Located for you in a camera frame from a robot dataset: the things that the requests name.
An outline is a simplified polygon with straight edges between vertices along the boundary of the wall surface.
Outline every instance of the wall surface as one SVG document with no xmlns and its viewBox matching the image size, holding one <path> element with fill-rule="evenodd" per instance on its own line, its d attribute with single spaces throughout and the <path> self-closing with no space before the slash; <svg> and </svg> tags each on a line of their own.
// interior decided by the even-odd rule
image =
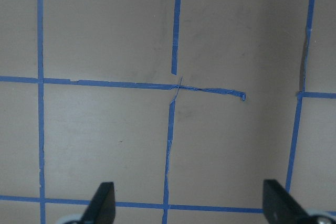
<svg viewBox="0 0 336 224">
<path fill-rule="evenodd" d="M 336 214 L 334 0 L 0 6 L 1 223 L 103 181 L 116 224 L 266 223 L 265 178 Z"/>
</svg>

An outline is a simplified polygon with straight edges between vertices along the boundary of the blue painter's tape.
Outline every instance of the blue painter's tape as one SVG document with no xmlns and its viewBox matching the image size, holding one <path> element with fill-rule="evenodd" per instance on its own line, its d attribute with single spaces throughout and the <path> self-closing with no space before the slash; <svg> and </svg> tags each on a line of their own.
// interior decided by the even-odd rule
<svg viewBox="0 0 336 224">
<path fill-rule="evenodd" d="M 0 195 L 0 200 L 23 201 L 23 202 L 40 202 L 39 198 L 6 196 L 6 195 Z"/>
<path fill-rule="evenodd" d="M 172 48 L 172 74 L 177 74 L 177 51 L 178 51 L 179 33 L 180 33 L 180 12 L 181 12 L 181 0 L 175 0 L 173 48 Z"/>
<path fill-rule="evenodd" d="M 37 74 L 43 80 L 43 0 L 37 0 Z"/>
<path fill-rule="evenodd" d="M 40 224 L 46 223 L 44 179 L 44 71 L 43 71 L 43 0 L 37 0 L 37 75 L 38 75 L 38 148 L 40 182 Z"/>
<path fill-rule="evenodd" d="M 292 180 L 292 175 L 293 175 L 296 145 L 297 145 L 298 134 L 299 134 L 301 109 L 302 109 L 302 93 L 299 93 L 298 102 L 297 102 L 296 111 L 295 111 L 292 143 L 290 147 L 289 162 L 288 162 L 288 169 L 287 169 L 287 178 L 286 178 L 286 191 L 287 192 L 290 191 L 290 185 L 291 185 L 291 180 Z"/>
<path fill-rule="evenodd" d="M 303 63 L 303 86 L 302 91 L 306 90 L 306 73 L 307 73 L 307 62 L 309 55 L 309 45 L 310 45 L 310 36 L 312 31 L 313 15 L 314 15 L 314 4 L 315 0 L 309 0 L 308 6 L 308 15 L 307 15 L 307 24 L 306 24 L 306 45 L 305 45 L 305 61 Z"/>
<path fill-rule="evenodd" d="M 139 82 L 115 82 L 115 81 L 92 81 L 92 80 L 71 81 L 69 79 L 53 79 L 53 78 L 45 78 L 44 83 L 47 83 L 47 84 L 80 85 L 80 86 L 94 86 L 94 87 L 133 88 L 133 89 L 171 90 L 171 89 L 174 88 L 174 85 L 171 85 L 171 84 L 139 83 Z"/>
<path fill-rule="evenodd" d="M 44 179 L 44 86 L 38 84 L 38 148 L 39 148 L 39 182 L 41 224 L 45 224 L 45 179 Z"/>
<path fill-rule="evenodd" d="M 166 149 L 166 165 L 164 172 L 164 190 L 163 190 L 163 216 L 162 224 L 167 224 L 168 209 L 169 209 L 169 163 L 170 163 L 170 151 L 173 143 L 174 135 L 174 117 L 175 117 L 175 103 L 176 97 L 170 103 L 169 106 L 169 118 L 168 118 L 168 133 L 167 133 L 167 149 Z"/>
<path fill-rule="evenodd" d="M 20 82 L 20 83 L 40 83 L 36 78 L 16 77 L 16 76 L 0 76 L 0 81 Z"/>
<path fill-rule="evenodd" d="M 214 212 L 246 212 L 246 213 L 252 213 L 252 214 L 262 213 L 262 209 L 259 209 L 259 208 L 239 208 L 239 207 L 170 205 L 170 209 L 191 210 L 191 211 L 214 211 Z"/>
<path fill-rule="evenodd" d="M 116 202 L 116 206 L 117 207 L 163 209 L 163 204 L 152 204 L 152 203 Z"/>
<path fill-rule="evenodd" d="M 79 199 L 45 199 L 45 203 L 88 205 L 90 204 L 90 201 L 89 200 L 79 200 Z"/>
<path fill-rule="evenodd" d="M 302 97 L 336 99 L 336 93 L 302 92 Z"/>
<path fill-rule="evenodd" d="M 158 83 L 114 82 L 114 81 L 92 81 L 92 80 L 71 81 L 69 79 L 53 79 L 53 78 L 45 78 L 44 83 L 93 86 L 93 87 L 133 88 L 133 89 L 159 89 L 159 90 L 185 89 L 191 91 L 203 91 L 216 94 L 230 94 L 236 97 L 240 97 L 243 101 L 245 101 L 246 99 L 246 94 L 244 92 L 237 90 L 221 89 L 221 88 L 201 89 L 189 86 L 181 86 L 180 84 L 158 84 Z"/>
<path fill-rule="evenodd" d="M 230 94 L 234 95 L 236 97 L 240 97 L 242 101 L 245 101 L 246 99 L 246 94 L 241 91 L 236 91 L 232 89 L 219 89 L 219 88 L 206 88 L 206 89 L 201 89 L 201 88 L 194 88 L 194 87 L 188 87 L 188 86 L 181 86 L 181 89 L 186 89 L 186 90 L 192 90 L 192 91 L 203 91 L 203 92 L 208 92 L 208 93 L 216 93 L 216 94 Z"/>
</svg>

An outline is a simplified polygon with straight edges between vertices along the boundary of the blue tape line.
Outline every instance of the blue tape line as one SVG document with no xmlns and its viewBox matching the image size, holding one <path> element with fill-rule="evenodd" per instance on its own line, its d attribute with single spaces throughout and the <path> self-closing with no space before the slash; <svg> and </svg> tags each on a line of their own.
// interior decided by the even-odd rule
<svg viewBox="0 0 336 224">
<path fill-rule="evenodd" d="M 306 24 L 306 55 L 305 61 L 303 64 L 303 86 L 302 91 L 306 90 L 306 73 L 307 73 L 307 62 L 308 62 L 308 54 L 309 54 L 309 45 L 310 45 L 310 37 L 312 31 L 312 23 L 313 23 L 313 14 L 314 14 L 314 3 L 315 0 L 309 0 L 308 6 L 308 16 L 307 16 L 307 24 Z"/>
<path fill-rule="evenodd" d="M 172 74 L 177 74 L 177 51 L 178 51 L 179 32 L 180 32 L 180 11 L 181 11 L 181 0 L 175 0 L 173 48 L 172 48 Z"/>
<path fill-rule="evenodd" d="M 290 147 L 289 153 L 289 162 L 288 162 L 288 169 L 287 169 L 287 178 L 286 178 L 286 191 L 290 191 L 290 185 L 293 175 L 293 167 L 294 167 L 294 160 L 295 160 L 295 152 L 296 152 L 296 145 L 298 141 L 298 134 L 299 134 L 299 125 L 300 125 L 300 117 L 301 117 L 301 109 L 302 109 L 302 93 L 298 95 L 298 102 L 296 105 L 295 111 L 295 119 L 294 119 L 294 127 L 293 127 L 293 135 L 292 135 L 292 142 Z"/>
<path fill-rule="evenodd" d="M 116 206 L 117 207 L 163 209 L 163 204 L 152 204 L 152 203 L 116 202 Z"/>
<path fill-rule="evenodd" d="M 175 117 L 175 100 L 169 105 L 169 119 L 168 119 L 168 133 L 167 133 L 167 149 L 166 149 L 166 164 L 164 172 L 164 190 L 163 190 L 163 216 L 162 224 L 167 224 L 168 209 L 169 209 L 169 185 L 168 185 L 168 172 L 170 163 L 170 151 L 173 143 L 174 135 L 174 117 Z"/>
<path fill-rule="evenodd" d="M 90 201 L 89 200 L 80 200 L 80 199 L 45 199 L 45 203 L 70 204 L 70 205 L 88 205 L 88 204 L 90 204 Z"/>
<path fill-rule="evenodd" d="M 53 79 L 53 78 L 45 78 L 44 83 L 47 83 L 47 84 L 80 85 L 80 86 L 95 86 L 95 87 L 133 88 L 133 89 L 171 90 L 171 89 L 174 88 L 174 85 L 171 85 L 171 84 L 138 83 L 138 82 L 115 82 L 115 81 L 92 81 L 92 80 L 71 81 L 69 79 Z"/>
<path fill-rule="evenodd" d="M 43 71 L 43 0 L 37 0 L 37 75 L 38 75 L 38 148 L 40 182 L 40 223 L 46 223 L 44 179 L 44 71 Z"/>
<path fill-rule="evenodd" d="M 45 224 L 45 179 L 44 179 L 44 86 L 38 84 L 38 148 L 39 148 L 39 182 L 40 182 L 40 213 L 41 224 Z"/>
<path fill-rule="evenodd" d="M 39 83 L 36 78 L 17 77 L 17 76 L 0 76 L 0 81 L 6 82 L 20 82 L 20 83 Z"/>
<path fill-rule="evenodd" d="M 70 79 L 55 79 L 55 78 L 28 78 L 16 76 L 0 76 L 0 82 L 20 82 L 20 83 L 46 83 L 46 84 L 62 84 L 62 85 L 79 85 L 79 86 L 92 86 L 92 87 L 113 87 L 113 88 L 133 88 L 133 89 L 159 89 L 159 90 L 172 90 L 172 89 L 185 89 L 191 91 L 203 91 L 216 94 L 230 94 L 240 97 L 243 101 L 246 99 L 246 94 L 241 91 L 233 89 L 221 88 L 195 88 L 189 86 L 181 86 L 181 84 L 159 84 L 159 83 L 139 83 L 139 82 L 114 82 L 114 81 L 92 81 L 92 80 L 78 80 L 71 81 Z"/>
<path fill-rule="evenodd" d="M 220 89 L 220 88 L 194 88 L 194 87 L 188 87 L 188 86 L 181 86 L 181 89 L 191 90 L 191 91 L 203 91 L 208 93 L 216 93 L 216 94 L 230 94 L 234 95 L 235 97 L 240 97 L 242 101 L 246 100 L 246 94 L 241 91 L 233 90 L 233 89 Z"/>
<path fill-rule="evenodd" d="M 37 76 L 43 79 L 43 0 L 37 0 Z"/>
<path fill-rule="evenodd" d="M 174 210 L 192 210 L 192 211 L 214 211 L 214 212 L 246 212 L 261 214 L 259 208 L 240 208 L 240 207 L 209 207 L 209 206 L 187 206 L 187 205 L 170 205 Z"/>
<path fill-rule="evenodd" d="M 336 93 L 302 92 L 302 97 L 336 99 Z"/>
<path fill-rule="evenodd" d="M 203 91 L 216 94 L 230 94 L 236 97 L 240 97 L 243 101 L 245 101 L 246 99 L 246 94 L 244 92 L 237 90 L 221 89 L 221 88 L 201 89 L 189 86 L 181 86 L 180 84 L 158 84 L 158 83 L 114 82 L 114 81 L 92 81 L 92 80 L 71 81 L 69 79 L 53 79 L 53 78 L 45 78 L 44 83 L 94 86 L 94 87 L 133 88 L 133 89 L 159 89 L 159 90 L 185 89 L 191 91 Z"/>
<path fill-rule="evenodd" d="M 20 196 L 6 196 L 6 195 L 0 195 L 0 200 L 23 201 L 23 202 L 40 202 L 39 198 L 20 197 Z"/>
</svg>

